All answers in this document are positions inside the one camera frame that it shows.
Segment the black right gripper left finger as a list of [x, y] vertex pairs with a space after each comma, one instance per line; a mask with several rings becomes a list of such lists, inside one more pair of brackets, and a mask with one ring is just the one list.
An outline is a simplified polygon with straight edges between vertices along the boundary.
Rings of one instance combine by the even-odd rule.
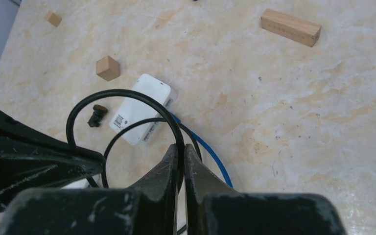
[[177, 147], [127, 188], [27, 189], [0, 222], [0, 235], [173, 235]]

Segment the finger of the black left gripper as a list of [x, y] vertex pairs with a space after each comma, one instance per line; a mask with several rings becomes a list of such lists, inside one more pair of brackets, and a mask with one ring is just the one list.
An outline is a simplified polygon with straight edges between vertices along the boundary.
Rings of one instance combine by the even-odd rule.
[[61, 188], [100, 174], [104, 157], [36, 131], [0, 110], [0, 208], [28, 188]]

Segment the white TP-Link switch box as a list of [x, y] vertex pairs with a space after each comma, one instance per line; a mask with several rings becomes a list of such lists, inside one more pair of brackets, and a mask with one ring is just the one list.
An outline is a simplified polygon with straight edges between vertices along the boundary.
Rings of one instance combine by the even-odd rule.
[[67, 184], [62, 187], [62, 189], [81, 189], [81, 188], [90, 188], [91, 185], [89, 184], [88, 180], [86, 178], [74, 181], [70, 184]]

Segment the long white network switch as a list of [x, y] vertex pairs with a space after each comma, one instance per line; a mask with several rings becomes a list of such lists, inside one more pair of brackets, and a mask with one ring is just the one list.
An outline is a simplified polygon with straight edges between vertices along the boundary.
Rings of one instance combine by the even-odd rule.
[[[168, 84], [157, 78], [144, 73], [136, 81], [132, 90], [145, 94], [165, 108], [169, 109], [177, 99], [177, 93]], [[109, 126], [116, 133], [138, 121], [148, 118], [158, 118], [160, 114], [147, 104], [132, 98], [125, 98], [115, 115], [111, 119]], [[150, 122], [131, 129], [123, 135], [123, 138], [133, 146], [145, 146], [156, 128], [158, 122]]]

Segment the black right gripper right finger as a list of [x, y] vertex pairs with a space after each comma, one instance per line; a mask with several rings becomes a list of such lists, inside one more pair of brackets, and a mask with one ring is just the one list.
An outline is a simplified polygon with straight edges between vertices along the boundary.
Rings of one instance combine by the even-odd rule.
[[312, 193], [244, 193], [222, 182], [199, 159], [184, 152], [190, 235], [344, 235], [335, 206]]

